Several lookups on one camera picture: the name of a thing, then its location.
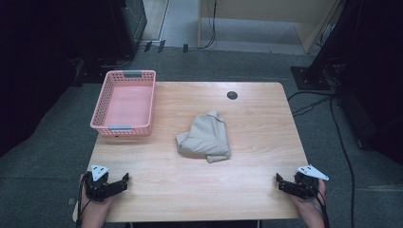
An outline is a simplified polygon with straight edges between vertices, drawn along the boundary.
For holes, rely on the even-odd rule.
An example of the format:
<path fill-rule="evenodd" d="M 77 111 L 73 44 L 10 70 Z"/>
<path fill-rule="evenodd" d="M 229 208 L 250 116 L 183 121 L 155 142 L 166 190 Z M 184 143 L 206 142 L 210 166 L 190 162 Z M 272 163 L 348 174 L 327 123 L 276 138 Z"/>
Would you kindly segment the black stand base plate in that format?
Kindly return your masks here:
<path fill-rule="evenodd" d="M 314 72 L 308 67 L 292 66 L 291 71 L 299 90 L 329 90 L 321 72 Z"/>

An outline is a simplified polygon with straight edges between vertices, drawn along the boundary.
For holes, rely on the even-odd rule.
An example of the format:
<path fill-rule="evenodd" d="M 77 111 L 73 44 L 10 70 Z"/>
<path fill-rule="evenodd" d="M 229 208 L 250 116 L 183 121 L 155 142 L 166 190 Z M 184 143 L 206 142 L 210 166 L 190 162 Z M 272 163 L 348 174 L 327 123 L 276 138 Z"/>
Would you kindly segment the black stand post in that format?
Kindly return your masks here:
<path fill-rule="evenodd" d="M 329 35 L 324 46 L 321 48 L 316 59 L 309 66 L 314 72 L 321 72 L 321 70 L 332 61 L 338 59 L 336 55 L 341 51 L 342 36 L 346 34 L 347 24 L 354 11 L 355 0 L 345 0 L 344 8 L 339 16 L 339 19 Z"/>

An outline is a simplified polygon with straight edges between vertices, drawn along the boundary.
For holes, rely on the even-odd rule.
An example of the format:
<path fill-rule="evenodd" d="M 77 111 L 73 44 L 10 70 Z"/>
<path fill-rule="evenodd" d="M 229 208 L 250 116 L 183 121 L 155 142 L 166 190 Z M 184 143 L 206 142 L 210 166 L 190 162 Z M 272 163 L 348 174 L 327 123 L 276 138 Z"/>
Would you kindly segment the person's right hand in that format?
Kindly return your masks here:
<path fill-rule="evenodd" d="M 298 214 L 306 223 L 322 221 L 322 215 L 317 209 L 319 203 L 316 199 L 304 200 L 295 196 L 291 196 L 290 199 L 296 206 Z"/>

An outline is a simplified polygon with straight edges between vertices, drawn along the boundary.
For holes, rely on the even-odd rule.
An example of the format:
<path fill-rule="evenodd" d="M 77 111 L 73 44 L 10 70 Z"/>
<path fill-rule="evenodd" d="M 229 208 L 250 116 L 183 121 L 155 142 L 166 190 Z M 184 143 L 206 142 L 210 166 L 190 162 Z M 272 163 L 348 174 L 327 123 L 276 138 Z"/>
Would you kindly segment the person's left hand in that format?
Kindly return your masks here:
<path fill-rule="evenodd" d="M 80 219 L 82 220 L 86 218 L 91 218 L 91 219 L 106 220 L 106 217 L 110 211 L 111 205 L 114 200 L 115 200 L 114 197 L 109 197 L 102 202 L 90 201 L 86 197 L 86 189 L 85 187 L 83 187 L 81 197 L 82 209 L 80 212 L 81 214 Z"/>

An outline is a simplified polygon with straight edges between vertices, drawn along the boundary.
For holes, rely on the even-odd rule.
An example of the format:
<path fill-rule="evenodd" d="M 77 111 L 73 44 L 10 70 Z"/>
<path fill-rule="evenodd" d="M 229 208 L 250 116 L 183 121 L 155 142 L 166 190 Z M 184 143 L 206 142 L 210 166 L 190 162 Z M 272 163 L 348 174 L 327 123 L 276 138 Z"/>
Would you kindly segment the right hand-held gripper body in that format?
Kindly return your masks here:
<path fill-rule="evenodd" d="M 311 164 L 296 168 L 294 175 L 297 185 L 297 197 L 308 200 L 315 198 L 318 193 L 318 181 L 327 181 L 329 177 L 313 167 Z"/>

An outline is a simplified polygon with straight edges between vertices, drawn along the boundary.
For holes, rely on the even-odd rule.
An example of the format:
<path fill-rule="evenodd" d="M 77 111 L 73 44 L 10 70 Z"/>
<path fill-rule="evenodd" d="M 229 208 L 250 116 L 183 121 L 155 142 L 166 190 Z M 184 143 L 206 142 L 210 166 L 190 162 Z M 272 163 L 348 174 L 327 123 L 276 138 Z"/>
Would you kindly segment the beige short-sleeved shirt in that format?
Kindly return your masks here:
<path fill-rule="evenodd" d="M 209 163 L 231 157 L 226 123 L 216 110 L 199 114 L 189 130 L 176 135 L 177 152 L 183 155 L 204 155 Z"/>

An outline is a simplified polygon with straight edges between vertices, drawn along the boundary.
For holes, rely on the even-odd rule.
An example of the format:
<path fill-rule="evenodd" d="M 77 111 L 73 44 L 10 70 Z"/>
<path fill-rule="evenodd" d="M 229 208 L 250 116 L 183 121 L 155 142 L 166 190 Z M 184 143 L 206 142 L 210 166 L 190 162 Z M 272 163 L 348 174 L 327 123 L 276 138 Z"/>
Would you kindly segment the black cabinet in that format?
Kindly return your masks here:
<path fill-rule="evenodd" d="M 124 57 L 132 57 L 142 41 L 147 24 L 144 0 L 108 0 L 108 3 L 121 53 Z"/>

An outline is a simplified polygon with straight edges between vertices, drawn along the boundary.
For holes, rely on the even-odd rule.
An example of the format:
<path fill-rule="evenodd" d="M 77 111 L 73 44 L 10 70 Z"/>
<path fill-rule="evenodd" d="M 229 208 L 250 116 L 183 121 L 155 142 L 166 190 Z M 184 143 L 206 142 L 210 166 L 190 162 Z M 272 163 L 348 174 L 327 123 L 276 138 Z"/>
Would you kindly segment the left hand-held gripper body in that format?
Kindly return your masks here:
<path fill-rule="evenodd" d="M 84 180 L 88 199 L 102 202 L 110 197 L 108 170 L 108 167 L 92 164 L 91 170 L 86 172 Z"/>

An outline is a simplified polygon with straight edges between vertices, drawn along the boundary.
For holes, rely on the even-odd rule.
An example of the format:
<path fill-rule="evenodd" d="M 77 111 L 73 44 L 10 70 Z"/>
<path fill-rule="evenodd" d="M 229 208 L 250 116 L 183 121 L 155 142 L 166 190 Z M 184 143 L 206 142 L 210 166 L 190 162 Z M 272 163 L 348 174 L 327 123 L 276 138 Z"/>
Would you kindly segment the pink plastic basket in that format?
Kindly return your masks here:
<path fill-rule="evenodd" d="M 103 137 L 149 136 L 156 90 L 154 70 L 111 70 L 90 126 Z"/>

